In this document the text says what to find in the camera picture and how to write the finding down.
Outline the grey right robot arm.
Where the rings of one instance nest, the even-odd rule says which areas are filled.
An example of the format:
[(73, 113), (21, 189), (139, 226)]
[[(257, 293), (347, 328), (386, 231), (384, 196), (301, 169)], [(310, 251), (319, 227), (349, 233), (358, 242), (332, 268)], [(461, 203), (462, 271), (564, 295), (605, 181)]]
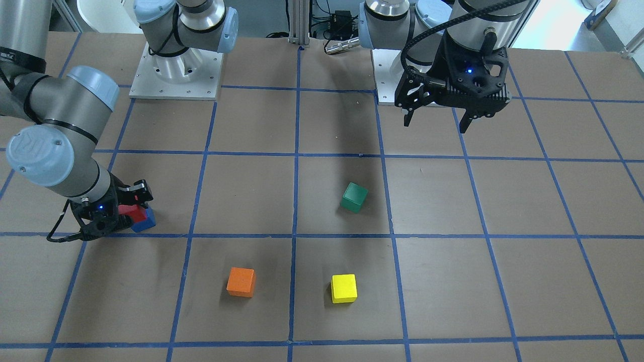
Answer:
[[(64, 78), (46, 74), (51, 1), (2, 1), (2, 115), (32, 125), (10, 138), (12, 169), (61, 195), (81, 220), (143, 211), (152, 195), (145, 181), (123, 184), (93, 158), (119, 97), (103, 71), (76, 66)], [(199, 72), (196, 50), (229, 53), (239, 28), (237, 10), (223, 1), (135, 1), (133, 13), (148, 57), (165, 81)]]

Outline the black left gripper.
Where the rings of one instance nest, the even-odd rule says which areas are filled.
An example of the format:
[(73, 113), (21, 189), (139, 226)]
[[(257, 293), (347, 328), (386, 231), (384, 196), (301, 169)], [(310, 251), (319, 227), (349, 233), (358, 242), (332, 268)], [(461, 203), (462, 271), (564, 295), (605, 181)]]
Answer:
[[(460, 46), (450, 35), (444, 35), (432, 67), (426, 73), (421, 73), (417, 69), (412, 68), (412, 74), (404, 74), (396, 87), (394, 102), (397, 107), (402, 108), (405, 127), (411, 124), (416, 109), (427, 106), (430, 103), (441, 105), (439, 99), (444, 95), (446, 79), (448, 78), (448, 70), (443, 52), (444, 43), (452, 43)], [(489, 55), (493, 50), (478, 49), (471, 51), (480, 51), (482, 55)], [(478, 119), (478, 113), (465, 111), (458, 122), (460, 134), (465, 134), (475, 119)]]

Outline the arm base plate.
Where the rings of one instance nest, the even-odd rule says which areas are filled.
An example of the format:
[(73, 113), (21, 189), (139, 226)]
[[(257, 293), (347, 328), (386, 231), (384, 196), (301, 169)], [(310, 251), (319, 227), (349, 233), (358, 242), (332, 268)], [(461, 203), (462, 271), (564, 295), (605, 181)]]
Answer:
[(132, 99), (216, 101), (225, 55), (189, 48), (176, 57), (152, 56), (146, 44), (130, 87)]
[(400, 53), (400, 50), (372, 50), (373, 75), (380, 105), (396, 106), (395, 91), (403, 76)]

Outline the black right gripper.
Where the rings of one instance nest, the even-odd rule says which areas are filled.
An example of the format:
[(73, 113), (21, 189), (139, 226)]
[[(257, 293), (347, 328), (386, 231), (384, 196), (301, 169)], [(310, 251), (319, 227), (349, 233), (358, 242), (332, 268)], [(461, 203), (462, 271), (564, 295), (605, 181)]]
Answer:
[(110, 187), (98, 201), (98, 214), (101, 216), (117, 217), (119, 205), (141, 205), (149, 208), (148, 202), (153, 200), (151, 188), (145, 179), (139, 179), (129, 186), (115, 175), (110, 175)]

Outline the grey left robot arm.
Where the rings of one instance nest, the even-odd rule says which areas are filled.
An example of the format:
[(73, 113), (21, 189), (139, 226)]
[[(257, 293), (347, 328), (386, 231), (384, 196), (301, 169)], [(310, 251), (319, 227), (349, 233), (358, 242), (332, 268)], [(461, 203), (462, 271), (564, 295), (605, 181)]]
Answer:
[(365, 1), (357, 16), (359, 43), (399, 52), (393, 105), (409, 126), (430, 104), (464, 110), (465, 133), (511, 101), (508, 46), (529, 1)]

